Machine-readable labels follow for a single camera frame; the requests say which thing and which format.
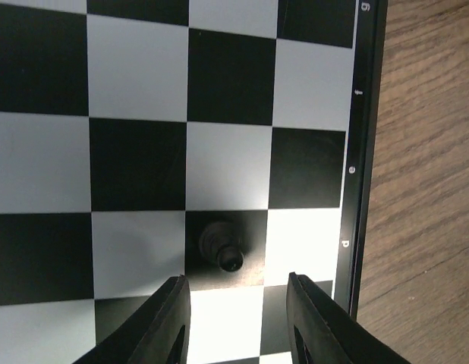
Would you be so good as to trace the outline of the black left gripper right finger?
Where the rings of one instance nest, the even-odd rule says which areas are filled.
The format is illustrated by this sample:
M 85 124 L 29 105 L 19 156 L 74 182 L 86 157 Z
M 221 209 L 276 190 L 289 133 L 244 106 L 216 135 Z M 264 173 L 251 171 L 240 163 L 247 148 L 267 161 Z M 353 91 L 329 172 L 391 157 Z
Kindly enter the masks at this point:
M 408 362 L 353 320 L 306 275 L 292 272 L 288 276 L 287 318 L 293 363 Z

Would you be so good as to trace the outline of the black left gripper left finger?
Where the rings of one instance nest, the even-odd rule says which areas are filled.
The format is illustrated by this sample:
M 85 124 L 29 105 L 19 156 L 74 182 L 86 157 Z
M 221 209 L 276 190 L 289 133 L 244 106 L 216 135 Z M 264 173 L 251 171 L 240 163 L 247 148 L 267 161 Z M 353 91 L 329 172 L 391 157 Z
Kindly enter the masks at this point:
M 185 364 L 190 314 L 187 278 L 170 277 L 118 329 L 75 363 Z

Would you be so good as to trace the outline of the black pawn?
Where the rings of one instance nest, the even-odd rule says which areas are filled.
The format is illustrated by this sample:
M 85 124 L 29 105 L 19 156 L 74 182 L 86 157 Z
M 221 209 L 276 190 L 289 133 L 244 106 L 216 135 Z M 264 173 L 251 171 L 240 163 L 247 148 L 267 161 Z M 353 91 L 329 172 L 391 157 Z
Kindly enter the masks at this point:
M 234 222 L 212 221 L 202 229 L 198 247 L 207 262 L 222 271 L 235 272 L 244 264 L 241 242 L 241 232 Z

